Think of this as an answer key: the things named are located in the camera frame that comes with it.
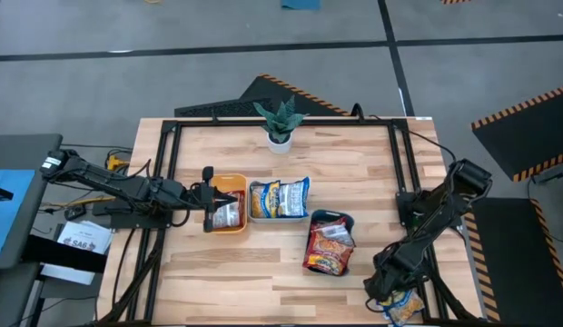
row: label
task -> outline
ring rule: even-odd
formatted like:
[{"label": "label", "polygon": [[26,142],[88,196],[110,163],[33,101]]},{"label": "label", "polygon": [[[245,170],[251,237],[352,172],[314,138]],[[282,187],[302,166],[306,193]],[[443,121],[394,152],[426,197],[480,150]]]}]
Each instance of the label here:
[{"label": "label", "polygon": [[46,162],[46,163],[50,163],[50,164],[55,164],[55,165],[60,165],[60,164],[62,163],[61,161],[59,161],[59,160],[57,160],[57,159],[55,159],[55,158],[52,158],[52,157],[47,157],[47,158],[45,159],[45,162]]}]

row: white paper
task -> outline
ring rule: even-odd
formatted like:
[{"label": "white paper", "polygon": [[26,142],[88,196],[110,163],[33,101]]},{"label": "white paper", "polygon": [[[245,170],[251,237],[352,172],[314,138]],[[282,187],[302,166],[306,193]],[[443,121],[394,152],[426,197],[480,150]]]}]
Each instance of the white paper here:
[{"label": "white paper", "polygon": [[[66,223],[60,237],[57,239],[58,243],[100,254],[106,251],[111,241],[112,233],[109,229],[86,221]],[[93,272],[79,271],[53,264],[46,264],[41,274],[70,282],[79,282],[84,285],[91,284],[94,278]]]}]

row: wooden tabletop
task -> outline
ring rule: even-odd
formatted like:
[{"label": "wooden tabletop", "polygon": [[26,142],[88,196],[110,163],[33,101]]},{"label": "wooden tabletop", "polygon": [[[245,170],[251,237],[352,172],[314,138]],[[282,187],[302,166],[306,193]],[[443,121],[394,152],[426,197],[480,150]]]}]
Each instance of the wooden tabletop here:
[{"label": "wooden tabletop", "polygon": [[[136,135],[131,171],[154,160],[163,119],[142,119]],[[409,119],[412,131],[437,139],[431,120]],[[411,186],[404,146],[400,153]],[[167,143],[166,174],[171,138]],[[421,185],[442,182],[440,149],[412,136]],[[308,211],[347,213],[355,220],[358,247],[350,273],[334,277],[301,267],[309,220],[304,223],[249,223],[241,234],[202,231],[202,213],[166,234],[153,323],[383,323],[381,314],[364,307],[362,280],[374,273],[372,256],[405,235],[399,224],[397,192],[387,129],[381,126],[301,126],[285,155],[272,154],[260,127],[186,127],[183,129],[175,180],[189,185],[206,165],[215,173],[241,173],[250,181],[311,178]],[[174,220],[182,220],[177,212]],[[128,231],[114,236],[98,300],[103,316],[111,309],[114,277]],[[140,231],[134,234],[124,261],[117,298],[133,278]],[[440,274],[457,298],[481,315],[465,245],[444,232],[435,242]],[[137,317],[143,316],[147,282],[141,289]],[[432,295],[430,285],[428,292]],[[431,313],[436,316],[431,299]],[[416,315],[415,322],[420,322]]]}]

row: blue object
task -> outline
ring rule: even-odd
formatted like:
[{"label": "blue object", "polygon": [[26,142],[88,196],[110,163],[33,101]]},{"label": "blue object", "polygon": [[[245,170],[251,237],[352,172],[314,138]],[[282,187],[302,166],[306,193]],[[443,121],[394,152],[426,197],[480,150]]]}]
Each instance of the blue object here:
[{"label": "blue object", "polygon": [[0,201],[0,253],[34,174],[34,170],[0,170],[0,187],[13,193],[12,200]]},{"label": "blue object", "polygon": [[320,10],[321,0],[281,0],[281,8],[297,10]]}]

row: black metal frame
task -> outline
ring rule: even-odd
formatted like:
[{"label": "black metal frame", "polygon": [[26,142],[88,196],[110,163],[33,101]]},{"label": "black metal frame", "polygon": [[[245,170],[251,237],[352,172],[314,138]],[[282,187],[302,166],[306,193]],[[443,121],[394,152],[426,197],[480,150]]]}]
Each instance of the black metal frame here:
[{"label": "black metal frame", "polygon": [[[328,119],[328,118],[311,118],[306,119],[303,121],[302,125],[305,126],[385,126],[389,132],[390,138],[390,149],[392,152],[392,158],[394,162],[394,170],[397,177],[397,183],[399,186],[399,194],[407,193],[407,188],[405,184],[404,172],[402,168],[402,162],[400,159],[400,152],[399,146],[397,141],[396,129],[400,129],[405,131],[408,129],[408,124],[406,119],[365,119],[363,112],[360,106],[356,107],[355,110],[352,111],[352,116],[357,116],[358,119]],[[165,120],[163,121],[161,137],[159,139],[159,146],[158,151],[156,153],[156,161],[154,165],[154,176],[159,176],[161,174],[161,167],[163,165],[163,157],[166,150],[166,143],[168,139],[168,134],[170,132],[173,133],[173,148],[171,150],[170,158],[169,158],[169,165],[168,165],[168,174],[166,178],[173,179],[174,173],[176,169],[176,160],[179,153],[179,145],[181,141],[182,130],[184,127],[207,127],[207,126],[220,126],[220,127],[227,127],[227,126],[260,126],[262,125],[262,120],[240,120],[240,119],[229,119],[229,120],[219,120],[214,117],[212,120],[200,120],[200,121],[178,121],[178,120]],[[419,182],[419,174],[417,171],[417,165],[415,163],[414,154],[412,152],[412,145],[410,141],[410,137],[406,133],[402,133],[402,140],[405,146],[405,152],[407,156],[407,161],[410,168],[410,179],[412,180],[412,186],[415,192],[420,189],[420,182]],[[146,260],[146,254],[148,250],[148,242],[150,240],[150,229],[143,230],[143,234],[141,237],[139,250],[138,250],[138,257],[136,260],[136,269],[134,274],[138,274],[143,268],[144,262]],[[166,234],[165,229],[159,229],[156,235],[156,242],[154,243],[154,247],[152,248],[151,253],[159,253],[157,256],[156,262],[153,264],[153,268],[151,271],[151,282],[149,283],[148,293],[146,297],[146,306],[144,309],[144,319],[146,321],[151,321],[153,318],[153,310],[154,310],[154,301],[156,298],[156,288],[158,285],[158,277],[160,272],[160,258],[163,250],[163,242],[164,237]],[[427,261],[430,265],[435,269],[438,270],[437,261],[435,257],[435,252],[431,248],[427,251]],[[431,318],[429,304],[427,299],[427,294],[425,290],[425,286],[423,283],[418,283],[418,294],[423,299],[426,304],[426,309],[421,312],[423,321],[427,321]],[[439,316],[442,319],[448,319],[447,316],[447,307],[443,298],[438,290],[434,289],[435,296],[437,299],[437,307],[439,311]],[[135,312],[136,312],[136,302],[138,299],[138,291],[134,297],[132,297],[131,301],[128,304],[128,313],[126,316],[127,321],[133,321]]]}]

